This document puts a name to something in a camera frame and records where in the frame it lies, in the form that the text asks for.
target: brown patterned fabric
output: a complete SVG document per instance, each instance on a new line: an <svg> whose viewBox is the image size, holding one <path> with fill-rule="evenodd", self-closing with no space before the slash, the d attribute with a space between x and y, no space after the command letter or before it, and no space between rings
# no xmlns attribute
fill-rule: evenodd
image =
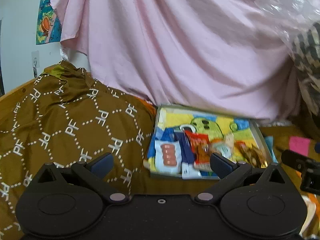
<svg viewBox="0 0 320 240"><path fill-rule="evenodd" d="M67 61L45 69L0 117L0 239L22 236L15 205L45 162L69 167L112 152L114 167L104 180L131 193L155 123L149 109Z"/></svg>

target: white care label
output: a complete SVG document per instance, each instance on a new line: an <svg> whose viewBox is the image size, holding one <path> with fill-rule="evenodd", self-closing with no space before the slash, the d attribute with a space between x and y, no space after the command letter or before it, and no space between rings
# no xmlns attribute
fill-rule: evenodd
<svg viewBox="0 0 320 240"><path fill-rule="evenodd" d="M60 47L60 55L61 55L63 60L69 61L68 48L67 47L61 45L61 47Z"/></svg>

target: white wall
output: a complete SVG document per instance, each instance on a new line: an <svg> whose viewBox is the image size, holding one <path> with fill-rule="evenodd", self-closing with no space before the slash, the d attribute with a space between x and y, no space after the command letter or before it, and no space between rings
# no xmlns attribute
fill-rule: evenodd
<svg viewBox="0 0 320 240"><path fill-rule="evenodd" d="M36 25L40 0L0 0L1 70L5 92L33 78L31 52L39 51L38 75L61 60L60 43L36 45ZM69 52L76 67L90 69L86 55Z"/></svg>

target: pink sticky note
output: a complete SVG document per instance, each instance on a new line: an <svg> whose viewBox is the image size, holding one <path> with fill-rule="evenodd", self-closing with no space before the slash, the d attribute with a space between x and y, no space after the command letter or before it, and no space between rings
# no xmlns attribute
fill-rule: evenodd
<svg viewBox="0 0 320 240"><path fill-rule="evenodd" d="M308 156L310 139L291 136L289 140L289 149L304 156Z"/></svg>

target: green cartoon character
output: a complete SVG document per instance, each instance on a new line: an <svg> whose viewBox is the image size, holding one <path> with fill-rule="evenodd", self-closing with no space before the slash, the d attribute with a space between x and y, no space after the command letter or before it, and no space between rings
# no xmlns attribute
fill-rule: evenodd
<svg viewBox="0 0 320 240"><path fill-rule="evenodd" d="M196 128L197 133L207 134L209 136L209 140L223 139L222 131L219 125L206 118L197 117L191 121L191 125Z"/></svg>

